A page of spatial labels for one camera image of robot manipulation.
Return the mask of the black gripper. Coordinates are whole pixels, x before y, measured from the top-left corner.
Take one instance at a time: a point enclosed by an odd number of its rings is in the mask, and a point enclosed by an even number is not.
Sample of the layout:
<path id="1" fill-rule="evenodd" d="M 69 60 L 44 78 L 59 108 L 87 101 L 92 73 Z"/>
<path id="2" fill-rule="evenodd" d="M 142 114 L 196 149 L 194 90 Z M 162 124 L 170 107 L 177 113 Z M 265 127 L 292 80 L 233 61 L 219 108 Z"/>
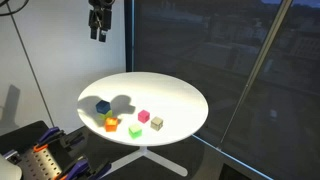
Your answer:
<path id="1" fill-rule="evenodd" d="M 88 0 L 88 3 L 93 7 L 89 11 L 90 38 L 97 39 L 97 29 L 101 29 L 99 41 L 106 42 L 107 31 L 111 29 L 112 0 Z"/>

